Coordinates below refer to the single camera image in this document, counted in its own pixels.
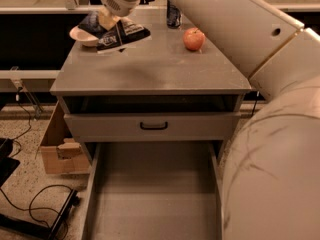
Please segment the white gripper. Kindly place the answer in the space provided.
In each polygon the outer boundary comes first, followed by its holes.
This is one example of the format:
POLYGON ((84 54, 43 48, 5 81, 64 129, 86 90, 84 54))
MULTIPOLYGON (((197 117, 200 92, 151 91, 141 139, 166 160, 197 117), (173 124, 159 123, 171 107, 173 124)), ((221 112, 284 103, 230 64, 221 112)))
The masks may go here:
POLYGON ((106 8, 99 9, 98 21, 104 29, 110 30, 120 17, 128 16, 139 5, 140 0, 101 0, 101 2, 106 8))

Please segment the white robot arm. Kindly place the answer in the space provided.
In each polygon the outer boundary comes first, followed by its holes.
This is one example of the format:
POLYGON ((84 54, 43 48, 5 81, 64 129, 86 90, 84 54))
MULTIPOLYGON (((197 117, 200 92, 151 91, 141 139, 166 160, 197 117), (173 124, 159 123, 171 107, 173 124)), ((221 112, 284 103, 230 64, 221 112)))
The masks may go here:
MULTIPOLYGON (((127 16, 139 0, 101 0, 127 16)), ((171 0, 266 99, 222 182, 223 240, 320 240, 317 33, 263 0, 171 0)))

